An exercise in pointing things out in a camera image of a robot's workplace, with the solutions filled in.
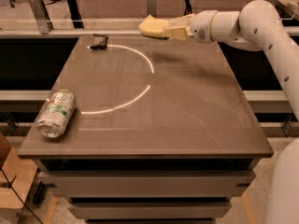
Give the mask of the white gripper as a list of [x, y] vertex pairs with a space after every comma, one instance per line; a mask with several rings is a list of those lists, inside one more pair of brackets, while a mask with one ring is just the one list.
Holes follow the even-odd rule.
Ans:
[[164, 29], [166, 37], [186, 41], [190, 36], [199, 43], [211, 43], [211, 24], [217, 14], [216, 10], [205, 10], [194, 16], [189, 14], [169, 21]]

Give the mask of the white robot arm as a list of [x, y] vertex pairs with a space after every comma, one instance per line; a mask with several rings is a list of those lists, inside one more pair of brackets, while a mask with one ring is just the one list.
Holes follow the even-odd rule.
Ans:
[[[299, 46], [269, 2], [255, 0], [237, 12], [210, 10], [176, 18], [164, 28], [164, 34], [263, 51], [299, 119]], [[276, 161], [265, 224], [299, 224], [299, 139], [289, 143]]]

